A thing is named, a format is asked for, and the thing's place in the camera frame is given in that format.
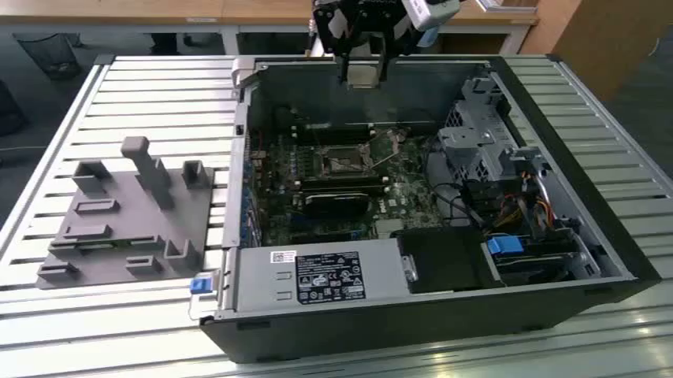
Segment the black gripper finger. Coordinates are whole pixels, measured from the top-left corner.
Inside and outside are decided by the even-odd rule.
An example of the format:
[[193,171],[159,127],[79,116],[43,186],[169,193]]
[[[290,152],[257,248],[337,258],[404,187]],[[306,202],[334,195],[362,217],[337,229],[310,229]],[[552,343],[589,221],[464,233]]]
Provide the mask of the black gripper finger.
[[353,50],[350,37],[344,37],[340,40],[340,83],[344,83],[348,80],[349,74],[349,62],[350,62],[350,53]]
[[392,47],[394,47],[394,35],[392,33],[384,33],[381,37],[381,51],[377,66],[378,82],[384,82],[388,78]]

